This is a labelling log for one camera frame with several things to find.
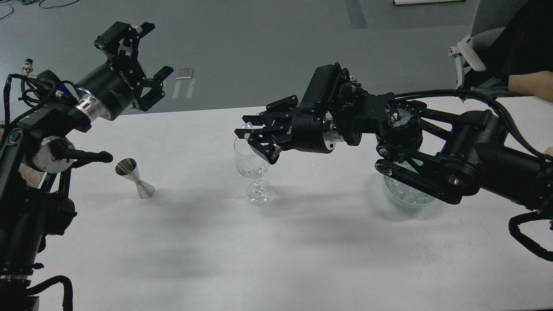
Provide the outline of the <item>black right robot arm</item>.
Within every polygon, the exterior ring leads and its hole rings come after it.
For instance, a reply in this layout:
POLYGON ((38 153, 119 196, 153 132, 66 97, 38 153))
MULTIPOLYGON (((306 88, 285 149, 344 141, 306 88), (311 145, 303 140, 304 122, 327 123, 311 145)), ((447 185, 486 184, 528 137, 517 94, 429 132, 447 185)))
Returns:
POLYGON ((524 206, 527 213, 509 220, 510 235, 552 260, 519 228, 552 220, 552 156, 528 143, 495 97, 470 90, 374 95, 334 63, 314 71, 301 100, 274 101, 242 120, 251 128, 235 135, 271 165, 285 150, 328 154, 337 142, 358 146, 373 134, 379 173, 445 203, 484 189, 524 206))

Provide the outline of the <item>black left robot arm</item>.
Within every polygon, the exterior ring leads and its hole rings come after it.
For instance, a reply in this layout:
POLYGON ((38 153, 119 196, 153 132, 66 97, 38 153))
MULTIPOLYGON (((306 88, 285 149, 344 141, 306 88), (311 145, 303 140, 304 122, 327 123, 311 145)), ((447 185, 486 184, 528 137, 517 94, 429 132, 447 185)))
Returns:
POLYGON ((36 256, 49 235, 63 235, 76 217, 69 198, 71 173, 93 162, 109 163, 108 152, 78 150, 67 139, 87 132, 97 118, 116 120, 127 108, 148 111, 164 98, 164 66, 151 78, 138 61, 140 40, 155 25, 116 22, 95 40, 106 62, 77 83, 52 71, 33 75, 26 59, 21 73, 6 78, 1 124, 1 309, 37 311, 39 294, 63 286, 62 309, 73 310, 73 286, 55 276, 32 286, 44 266, 36 256))

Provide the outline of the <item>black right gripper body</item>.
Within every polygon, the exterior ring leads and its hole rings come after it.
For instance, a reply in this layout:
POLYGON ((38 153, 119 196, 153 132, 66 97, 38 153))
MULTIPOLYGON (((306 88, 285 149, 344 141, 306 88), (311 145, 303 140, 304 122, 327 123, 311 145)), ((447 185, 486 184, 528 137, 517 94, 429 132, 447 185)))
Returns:
POLYGON ((282 150, 328 154, 336 147, 335 126, 329 113, 312 115, 291 110, 277 120, 276 126, 276 144, 282 150))

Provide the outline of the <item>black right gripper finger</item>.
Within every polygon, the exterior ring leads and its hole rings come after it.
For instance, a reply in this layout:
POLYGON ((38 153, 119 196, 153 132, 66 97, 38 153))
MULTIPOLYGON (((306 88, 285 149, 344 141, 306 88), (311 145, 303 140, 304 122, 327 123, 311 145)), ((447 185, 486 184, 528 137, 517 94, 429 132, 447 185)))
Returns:
POLYGON ((285 150, 285 141, 276 137, 276 130, 246 129, 245 139, 251 149, 270 165, 274 165, 281 151, 285 150))
POLYGON ((257 135, 287 135, 292 126, 292 119, 297 112, 298 97, 292 95, 282 100, 274 101, 265 106, 265 111, 255 115, 242 116, 245 124, 251 123, 257 126, 255 129, 235 129, 238 138, 245 138, 246 133, 255 133, 257 135))

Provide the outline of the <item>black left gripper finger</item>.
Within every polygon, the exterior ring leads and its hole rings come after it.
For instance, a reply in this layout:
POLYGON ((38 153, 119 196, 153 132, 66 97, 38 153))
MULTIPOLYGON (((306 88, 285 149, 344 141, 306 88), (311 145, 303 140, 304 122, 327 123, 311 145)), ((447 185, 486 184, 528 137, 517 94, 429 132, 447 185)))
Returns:
POLYGON ((155 29, 153 23, 143 23, 140 26, 115 22, 103 34, 99 35, 94 41, 94 46, 102 51, 107 61, 97 67, 106 67, 109 63, 117 61, 130 61, 133 65, 141 68, 138 61, 138 46, 140 40, 155 29))
POLYGON ((138 98, 136 109, 147 112, 165 96, 163 91, 164 81, 174 72, 174 68, 164 66, 152 78, 144 78, 140 87, 149 88, 149 91, 138 98))

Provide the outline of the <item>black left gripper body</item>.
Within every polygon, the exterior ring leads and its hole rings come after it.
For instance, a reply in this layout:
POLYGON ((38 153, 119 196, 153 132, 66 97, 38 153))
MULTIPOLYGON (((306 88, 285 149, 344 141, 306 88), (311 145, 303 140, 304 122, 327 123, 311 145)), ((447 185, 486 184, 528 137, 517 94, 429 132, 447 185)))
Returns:
POLYGON ((140 97, 143 88, 138 83, 145 77, 136 59, 115 58, 95 68, 77 86, 103 105, 101 117, 113 121, 140 97))

